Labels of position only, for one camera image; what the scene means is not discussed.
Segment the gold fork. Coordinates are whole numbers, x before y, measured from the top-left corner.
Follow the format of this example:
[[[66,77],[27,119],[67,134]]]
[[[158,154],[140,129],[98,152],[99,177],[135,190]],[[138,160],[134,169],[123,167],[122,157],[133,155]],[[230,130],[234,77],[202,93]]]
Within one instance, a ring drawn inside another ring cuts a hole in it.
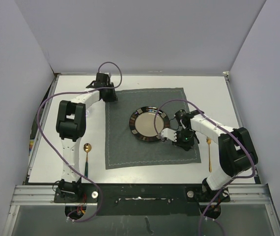
[[[207,145],[208,145],[208,169],[209,169],[209,172],[211,173],[212,172],[212,163],[211,163],[211,142],[212,140],[207,137],[206,138],[206,142],[207,142]]]

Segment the clear drinking glass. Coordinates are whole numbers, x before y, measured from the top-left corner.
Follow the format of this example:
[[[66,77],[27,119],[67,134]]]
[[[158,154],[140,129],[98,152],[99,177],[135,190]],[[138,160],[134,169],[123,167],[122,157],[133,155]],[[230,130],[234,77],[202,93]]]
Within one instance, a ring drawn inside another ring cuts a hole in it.
[[[91,113],[91,110],[90,108],[86,109],[86,112],[85,112],[85,116],[88,117]]]

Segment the dark rimmed dinner plate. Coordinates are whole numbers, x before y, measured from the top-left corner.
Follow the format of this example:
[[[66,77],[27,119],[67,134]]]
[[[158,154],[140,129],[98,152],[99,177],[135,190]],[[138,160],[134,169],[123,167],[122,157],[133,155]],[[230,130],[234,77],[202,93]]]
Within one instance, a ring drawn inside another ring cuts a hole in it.
[[[144,142],[157,142],[160,140],[158,133],[164,128],[170,128],[168,115],[158,108],[145,106],[135,110],[129,118],[129,128],[131,133]]]

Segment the grey cloth placemat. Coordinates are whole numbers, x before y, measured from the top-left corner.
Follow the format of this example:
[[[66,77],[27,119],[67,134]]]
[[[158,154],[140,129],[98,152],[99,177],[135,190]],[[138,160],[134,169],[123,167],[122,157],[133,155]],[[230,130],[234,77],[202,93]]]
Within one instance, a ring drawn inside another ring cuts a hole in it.
[[[197,144],[185,151],[173,146],[171,141],[144,142],[137,139],[129,128],[129,118],[135,110],[145,106],[162,106],[162,111],[171,119],[171,128],[175,129],[174,114],[181,109],[189,111],[183,88],[122,90],[116,95],[118,101],[105,104],[106,169],[201,162]]]

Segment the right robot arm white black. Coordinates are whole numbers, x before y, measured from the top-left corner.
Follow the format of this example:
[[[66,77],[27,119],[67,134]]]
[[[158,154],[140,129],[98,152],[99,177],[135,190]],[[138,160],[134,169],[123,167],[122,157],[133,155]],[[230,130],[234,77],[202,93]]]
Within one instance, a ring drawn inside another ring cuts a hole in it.
[[[199,143],[196,133],[199,132],[211,139],[219,148],[219,167],[202,182],[202,197],[213,201],[219,195],[219,189],[248,169],[255,170],[258,157],[247,129],[224,126],[207,118],[197,110],[187,113],[179,110],[175,113],[181,130],[175,131],[172,144],[189,151]]]

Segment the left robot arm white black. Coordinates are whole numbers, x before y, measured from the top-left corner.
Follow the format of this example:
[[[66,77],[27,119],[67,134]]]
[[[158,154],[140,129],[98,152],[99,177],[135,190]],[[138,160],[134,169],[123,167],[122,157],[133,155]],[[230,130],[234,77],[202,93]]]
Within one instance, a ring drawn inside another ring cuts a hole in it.
[[[97,72],[96,79],[86,87],[84,93],[59,103],[56,131],[61,138],[62,157],[66,162],[58,188],[72,202],[79,201],[83,196],[79,158],[81,138],[86,131],[86,110],[100,100],[118,100],[109,73]]]

